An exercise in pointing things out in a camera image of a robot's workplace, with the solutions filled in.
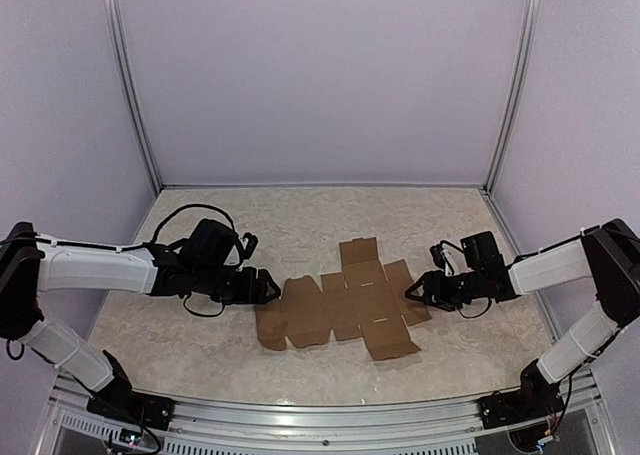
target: beige table surface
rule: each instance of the beige table surface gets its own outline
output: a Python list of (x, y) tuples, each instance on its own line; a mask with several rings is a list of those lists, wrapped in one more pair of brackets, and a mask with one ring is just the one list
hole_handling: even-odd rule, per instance
[[(338, 242), (378, 237), (380, 259), (405, 258), (414, 278), (433, 270), (429, 247), (441, 239), (492, 230), (508, 248), (477, 190), (442, 188), (247, 188), (165, 190), (139, 240), (186, 203), (228, 211), (238, 232), (259, 244), (250, 265), (267, 268), (280, 285), (288, 277), (340, 270)], [(160, 242), (188, 236), (200, 209), (178, 215)], [(458, 259), (460, 267), (464, 266)], [(285, 352), (256, 339), (251, 307), (227, 307), (217, 319), (189, 315), (177, 297), (111, 292), (91, 342), (122, 363), (134, 387), (168, 395), (267, 404), (353, 405), (432, 400), (515, 386), (520, 371), (548, 347), (533, 297), (496, 305), (477, 320), (431, 310), (411, 327), (420, 353), (374, 362), (361, 340)], [(477, 301), (465, 309), (484, 308)], [(190, 306), (216, 311), (202, 295)]]

